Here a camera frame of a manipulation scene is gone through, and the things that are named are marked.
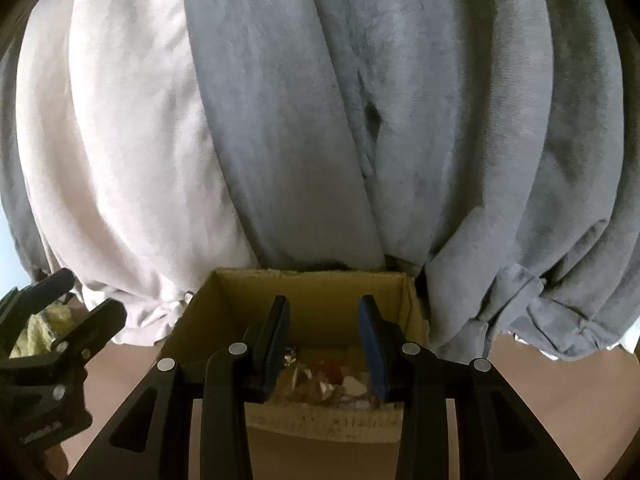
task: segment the wooden floor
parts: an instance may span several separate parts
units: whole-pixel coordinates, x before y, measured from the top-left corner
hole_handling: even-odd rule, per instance
[[[92,359],[85,391],[94,424],[65,442],[71,466],[144,376],[158,351],[109,344]],[[578,362],[552,362],[535,348],[501,336],[491,360],[542,421],[580,478],[603,480],[640,427],[636,357],[616,349]],[[194,450],[197,433],[194,428]],[[250,431],[249,437],[256,480],[394,477],[396,446],[333,444],[263,431]],[[196,467],[190,477],[197,478]]]

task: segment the silver rivet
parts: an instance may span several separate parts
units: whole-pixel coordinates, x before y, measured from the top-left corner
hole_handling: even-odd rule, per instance
[[[402,345],[402,353],[406,355],[417,355],[420,353],[420,347],[416,343],[404,343]]]
[[[231,355],[242,355],[248,350],[247,346],[244,343],[233,343],[229,347],[229,353]]]
[[[158,366],[158,370],[161,372],[168,372],[174,369],[175,361],[170,357],[165,357],[164,359],[160,359],[156,366]]]
[[[66,388],[62,384],[59,384],[58,386],[53,388],[53,398],[55,400],[62,400],[62,397],[65,396],[65,393]]]
[[[491,370],[491,363],[486,359],[476,359],[474,361],[474,368],[479,372],[488,372]]]

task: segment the yellow object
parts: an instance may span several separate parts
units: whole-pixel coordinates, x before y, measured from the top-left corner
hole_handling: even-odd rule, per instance
[[[31,316],[27,326],[15,342],[10,357],[46,354],[51,344],[74,325],[71,309],[65,304],[53,303]]]

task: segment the metal pin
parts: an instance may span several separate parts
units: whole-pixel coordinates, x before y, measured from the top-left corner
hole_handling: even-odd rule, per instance
[[[488,372],[491,370],[491,363],[486,359],[476,359],[474,361],[474,368],[479,372]]]
[[[63,354],[66,352],[66,349],[69,348],[69,341],[63,341],[58,346],[56,346],[56,352],[59,354]]]
[[[53,398],[55,400],[62,400],[62,397],[65,396],[66,388],[62,384],[58,384],[55,388],[53,388]]]
[[[156,366],[161,372],[168,372],[169,370],[174,369],[175,361],[170,357],[165,357],[164,359],[160,359]]]
[[[244,343],[233,343],[229,347],[229,353],[231,355],[242,355],[248,350],[247,346]]]
[[[416,343],[404,343],[402,345],[402,353],[405,355],[417,355],[420,353],[420,347]]]

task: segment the food wrapper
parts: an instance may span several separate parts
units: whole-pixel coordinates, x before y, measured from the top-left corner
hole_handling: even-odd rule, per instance
[[[274,394],[270,403],[290,402],[349,408],[352,410],[376,410],[394,408],[384,405],[373,392],[370,374],[357,371],[343,356],[314,356],[308,363],[300,359],[296,348],[287,348],[283,369],[278,375]]]

